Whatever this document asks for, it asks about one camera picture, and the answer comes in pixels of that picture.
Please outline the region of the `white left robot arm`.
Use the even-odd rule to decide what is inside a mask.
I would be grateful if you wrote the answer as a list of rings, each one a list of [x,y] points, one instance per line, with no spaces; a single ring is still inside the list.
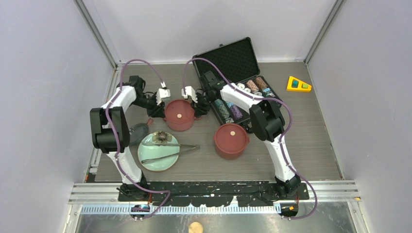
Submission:
[[[164,81],[161,87],[147,96],[146,82],[139,76],[131,76],[128,82],[120,82],[114,95],[101,107],[90,110],[90,126],[93,146],[106,154],[121,175],[120,191],[131,194],[138,201],[149,195],[146,178],[137,166],[130,151],[130,131],[125,113],[131,105],[147,109],[151,117],[164,118],[164,101],[171,93]]]

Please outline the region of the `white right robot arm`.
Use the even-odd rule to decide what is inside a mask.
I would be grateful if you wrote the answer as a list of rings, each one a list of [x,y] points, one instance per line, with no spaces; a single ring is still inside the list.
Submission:
[[[206,91],[212,97],[234,103],[249,114],[253,134],[266,146],[275,168],[276,189],[283,199],[290,199],[297,192],[301,179],[294,168],[287,150],[285,119],[280,111],[284,102],[276,98],[264,98],[246,92],[234,83],[216,83]]]

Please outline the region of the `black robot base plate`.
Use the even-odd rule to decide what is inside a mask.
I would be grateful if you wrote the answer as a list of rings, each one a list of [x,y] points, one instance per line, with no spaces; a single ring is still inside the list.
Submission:
[[[281,194],[278,185],[268,181],[230,182],[150,182],[141,190],[133,184],[117,188],[119,201],[143,201],[159,206],[228,206],[236,200],[240,207],[270,206],[274,201],[308,200],[307,185],[301,183],[289,194]]]

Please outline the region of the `light green ceramic plate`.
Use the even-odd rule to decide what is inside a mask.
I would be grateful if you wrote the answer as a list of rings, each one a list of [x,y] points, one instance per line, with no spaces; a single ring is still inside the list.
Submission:
[[[160,172],[171,168],[178,160],[178,146],[157,146],[155,133],[147,135],[138,146],[137,157],[144,168]]]

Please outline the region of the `metal tongs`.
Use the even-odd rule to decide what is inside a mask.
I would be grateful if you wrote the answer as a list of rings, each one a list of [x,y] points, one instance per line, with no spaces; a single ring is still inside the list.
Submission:
[[[144,143],[144,149],[147,149],[146,153],[149,157],[140,159],[142,164],[150,164],[157,162],[158,160],[180,156],[190,153],[192,150],[197,150],[200,145],[190,145],[190,144],[179,144],[179,143]]]

